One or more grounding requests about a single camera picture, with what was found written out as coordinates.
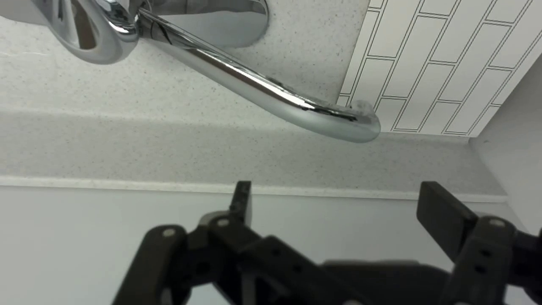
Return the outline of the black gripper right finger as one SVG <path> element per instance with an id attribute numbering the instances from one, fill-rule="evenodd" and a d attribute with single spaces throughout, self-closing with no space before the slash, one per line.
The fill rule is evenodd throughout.
<path id="1" fill-rule="evenodd" d="M 542 305 L 542 236 L 475 214 L 437 182 L 420 185 L 417 221 L 454 263 L 441 305 L 505 305 L 519 287 Z"/>

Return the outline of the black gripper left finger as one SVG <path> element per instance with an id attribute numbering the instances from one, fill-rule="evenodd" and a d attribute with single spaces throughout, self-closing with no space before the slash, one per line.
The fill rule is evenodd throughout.
<path id="1" fill-rule="evenodd" d="M 229 209 L 204 216 L 192 233 L 148 231 L 112 305 L 187 305 L 202 285 L 214 285 L 231 305 L 314 305 L 304 284 L 310 263 L 251 230 L 251 189 L 239 182 Z"/>

